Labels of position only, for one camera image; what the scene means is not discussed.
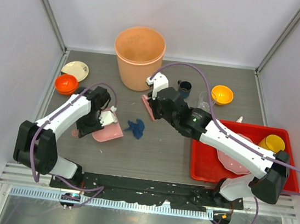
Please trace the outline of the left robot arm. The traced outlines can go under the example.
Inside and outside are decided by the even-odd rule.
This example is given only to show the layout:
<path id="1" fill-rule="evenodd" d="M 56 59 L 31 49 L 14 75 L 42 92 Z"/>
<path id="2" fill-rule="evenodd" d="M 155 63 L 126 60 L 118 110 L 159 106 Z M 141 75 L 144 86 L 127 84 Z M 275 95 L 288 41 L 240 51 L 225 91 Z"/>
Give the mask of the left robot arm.
<path id="1" fill-rule="evenodd" d="M 82 167 L 58 155 L 57 140 L 73 124 L 79 137 L 102 130 L 101 111 L 110 101 L 109 92 L 101 86 L 78 88 L 51 114 L 36 122 L 22 122 L 13 159 L 29 167 L 36 182 L 41 175 L 58 175 L 67 188 L 78 188 L 82 183 Z"/>

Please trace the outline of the cream plate with black patch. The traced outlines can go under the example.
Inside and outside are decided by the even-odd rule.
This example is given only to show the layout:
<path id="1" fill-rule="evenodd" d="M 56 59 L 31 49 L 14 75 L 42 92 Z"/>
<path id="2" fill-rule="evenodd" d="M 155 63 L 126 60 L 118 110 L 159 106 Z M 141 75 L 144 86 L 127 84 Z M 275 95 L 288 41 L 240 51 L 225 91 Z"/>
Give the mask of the cream plate with black patch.
<path id="1" fill-rule="evenodd" d="M 89 74 L 89 67 L 82 61 L 68 62 L 61 69 L 62 74 L 74 76 L 78 82 L 82 82 Z"/>

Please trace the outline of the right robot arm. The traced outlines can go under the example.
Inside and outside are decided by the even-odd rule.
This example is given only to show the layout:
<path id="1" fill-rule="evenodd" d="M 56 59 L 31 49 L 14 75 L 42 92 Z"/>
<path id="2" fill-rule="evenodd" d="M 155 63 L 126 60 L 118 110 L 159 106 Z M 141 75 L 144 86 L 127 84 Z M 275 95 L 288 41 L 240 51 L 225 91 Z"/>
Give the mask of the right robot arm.
<path id="1" fill-rule="evenodd" d="M 172 87 L 153 88 L 148 103 L 155 119 L 164 119 L 184 137 L 222 151 L 243 165 L 250 173 L 237 178 L 223 178 L 212 192 L 212 202 L 219 207 L 244 197 L 257 197 L 276 204 L 289 176 L 290 156 L 274 153 L 247 141 L 200 108 L 189 107 Z"/>

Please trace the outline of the blue paper scrap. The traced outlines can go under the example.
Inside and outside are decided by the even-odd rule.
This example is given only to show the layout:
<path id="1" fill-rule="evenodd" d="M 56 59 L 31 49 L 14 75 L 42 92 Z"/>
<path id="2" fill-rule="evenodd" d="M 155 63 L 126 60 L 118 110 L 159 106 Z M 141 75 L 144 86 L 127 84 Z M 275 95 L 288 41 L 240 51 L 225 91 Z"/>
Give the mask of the blue paper scrap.
<path id="1" fill-rule="evenodd" d="M 141 119 L 136 119 L 136 122 L 132 122 L 128 120 L 128 127 L 124 129 L 124 131 L 131 131 L 133 137 L 137 140 L 143 137 L 143 132 L 145 129 L 144 122 Z"/>

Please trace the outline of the orange bowl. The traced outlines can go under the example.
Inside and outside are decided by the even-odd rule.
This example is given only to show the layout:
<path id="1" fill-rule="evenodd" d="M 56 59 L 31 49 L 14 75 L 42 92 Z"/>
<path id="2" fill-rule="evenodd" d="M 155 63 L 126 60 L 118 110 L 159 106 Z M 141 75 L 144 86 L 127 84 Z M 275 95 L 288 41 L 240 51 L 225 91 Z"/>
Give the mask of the orange bowl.
<path id="1" fill-rule="evenodd" d="M 54 81 L 54 86 L 59 94 L 72 95 L 78 88 L 78 80 L 70 74 L 62 74 Z"/>

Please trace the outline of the pink hand brush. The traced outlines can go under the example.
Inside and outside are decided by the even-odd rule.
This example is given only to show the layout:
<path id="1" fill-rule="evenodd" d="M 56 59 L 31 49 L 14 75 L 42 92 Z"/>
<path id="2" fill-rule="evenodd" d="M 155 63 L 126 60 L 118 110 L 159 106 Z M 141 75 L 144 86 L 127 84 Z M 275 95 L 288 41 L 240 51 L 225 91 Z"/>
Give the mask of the pink hand brush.
<path id="1" fill-rule="evenodd" d="M 143 105 L 145 106 L 145 109 L 146 109 L 146 111 L 147 111 L 147 113 L 148 113 L 150 119 L 151 119 L 152 121 L 155 121 L 156 119 L 154 118 L 154 115 L 153 115 L 153 113 L 152 113 L 152 109 L 151 109 L 151 107 L 150 107 L 150 105 L 149 105 L 147 95 L 142 95 L 142 96 L 141 96 L 141 100 L 142 100 Z"/>

